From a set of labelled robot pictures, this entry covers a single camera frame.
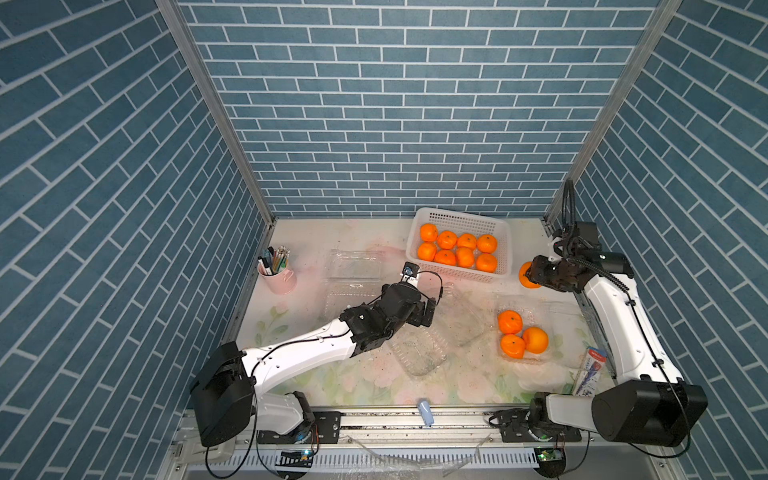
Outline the clear plastic clamshell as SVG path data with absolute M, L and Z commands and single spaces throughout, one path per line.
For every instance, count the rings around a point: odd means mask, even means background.
M 437 371 L 451 356 L 489 330 L 480 309 L 455 284 L 444 288 L 430 327 L 407 324 L 388 342 L 404 371 L 413 378 Z
M 336 319 L 343 310 L 379 295 L 383 263 L 381 251 L 331 250 L 326 259 L 321 319 Z
M 527 330 L 540 330 L 547 336 L 547 346 L 540 353 L 525 351 L 522 362 L 531 365 L 558 365 L 577 369 L 593 337 L 580 308 L 571 303 L 547 301 L 521 295 L 497 296 L 495 313 L 512 311 L 521 317 L 518 337 L 524 337 Z

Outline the orange box one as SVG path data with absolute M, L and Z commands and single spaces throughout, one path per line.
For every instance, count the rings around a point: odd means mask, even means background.
M 517 335 L 523 330 L 522 316 L 513 310 L 505 310 L 497 316 L 497 326 L 504 335 Z
M 422 224 L 419 228 L 419 236 L 422 242 L 435 242 L 439 236 L 438 228 L 432 223 Z
M 492 254 L 482 253 L 477 256 L 475 267 L 481 272 L 495 273 L 498 267 L 498 260 Z

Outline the white perforated plastic basket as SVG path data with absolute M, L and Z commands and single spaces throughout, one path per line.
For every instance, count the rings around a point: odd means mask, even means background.
M 413 219 L 405 254 L 421 268 L 442 275 L 501 280 L 512 270 L 511 230 L 484 216 L 421 208 Z

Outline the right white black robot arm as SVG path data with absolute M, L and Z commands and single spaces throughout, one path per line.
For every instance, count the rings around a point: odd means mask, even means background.
M 627 257 L 587 251 L 554 261 L 539 255 L 522 268 L 521 276 L 577 298 L 596 323 L 593 333 L 606 346 L 615 377 L 612 388 L 593 397 L 536 394 L 528 414 L 531 430 L 571 428 L 636 449 L 688 449 L 708 399 L 702 387 L 684 379 L 661 346 Z

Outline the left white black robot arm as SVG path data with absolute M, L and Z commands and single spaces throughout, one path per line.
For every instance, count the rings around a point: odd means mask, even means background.
M 279 435 L 302 436 L 314 414 L 300 392 L 271 390 L 296 376 L 381 347 L 404 325 L 431 326 L 438 298 L 408 282 L 386 284 L 372 301 L 345 309 L 326 325 L 280 344 L 217 347 L 197 373 L 190 395 L 201 444 L 218 446 L 240 434 L 252 417 Z

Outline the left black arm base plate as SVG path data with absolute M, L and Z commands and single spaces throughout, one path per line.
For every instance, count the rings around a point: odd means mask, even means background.
M 340 436 L 342 413 L 340 411 L 317 411 L 312 422 L 305 419 L 288 434 L 289 444 L 314 442 L 337 444 Z

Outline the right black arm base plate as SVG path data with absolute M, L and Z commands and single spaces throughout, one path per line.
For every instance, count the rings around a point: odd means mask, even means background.
M 530 411 L 526 408 L 510 408 L 491 413 L 487 423 L 500 432 L 503 443 L 549 441 L 549 435 L 532 430 L 529 416 Z

